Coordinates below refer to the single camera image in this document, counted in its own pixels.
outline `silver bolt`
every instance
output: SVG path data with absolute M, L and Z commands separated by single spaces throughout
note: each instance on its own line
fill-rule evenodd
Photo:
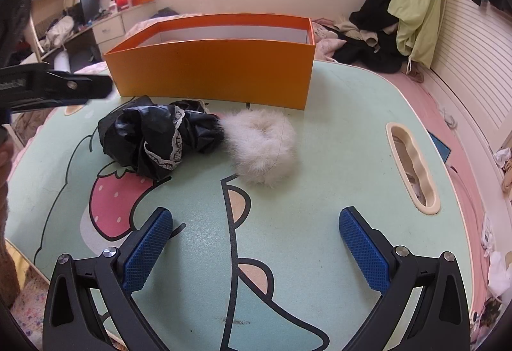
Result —
M 443 257 L 446 261 L 455 261 L 455 256 L 453 255 L 453 253 L 450 253 L 449 251 L 445 251 Z
M 117 253 L 116 247 L 107 247 L 103 250 L 103 255 L 105 257 L 112 257 Z
M 409 255 L 409 250 L 407 247 L 404 247 L 403 245 L 399 245 L 395 248 L 396 254 L 398 254 L 400 257 L 406 257 Z
M 57 263 L 59 264 L 64 264 L 64 263 L 67 263 L 69 260 L 69 255 L 68 254 L 62 254 L 59 256 L 59 258 L 57 259 Z

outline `strawberry illustration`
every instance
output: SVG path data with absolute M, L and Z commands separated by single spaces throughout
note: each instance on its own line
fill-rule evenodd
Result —
M 153 183 L 116 162 L 105 166 L 98 173 L 89 200 L 89 216 L 96 230 L 109 241 L 132 231 L 132 213 Z

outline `white fur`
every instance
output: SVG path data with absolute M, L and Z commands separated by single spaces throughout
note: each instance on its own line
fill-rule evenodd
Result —
M 274 186 L 294 164 L 295 130 L 280 111 L 244 110 L 220 119 L 237 174 Z

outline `person's hand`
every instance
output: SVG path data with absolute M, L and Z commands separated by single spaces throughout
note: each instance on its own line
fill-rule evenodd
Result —
M 0 145 L 0 299 L 11 306 L 20 293 L 16 267 L 5 245 L 5 223 L 7 221 L 7 178 L 11 173 L 14 146 L 9 139 Z

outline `fur scrunchie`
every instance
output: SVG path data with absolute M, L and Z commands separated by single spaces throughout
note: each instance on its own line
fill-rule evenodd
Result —
M 280 111 L 244 110 L 220 119 L 237 174 L 274 186 L 294 164 L 295 130 Z

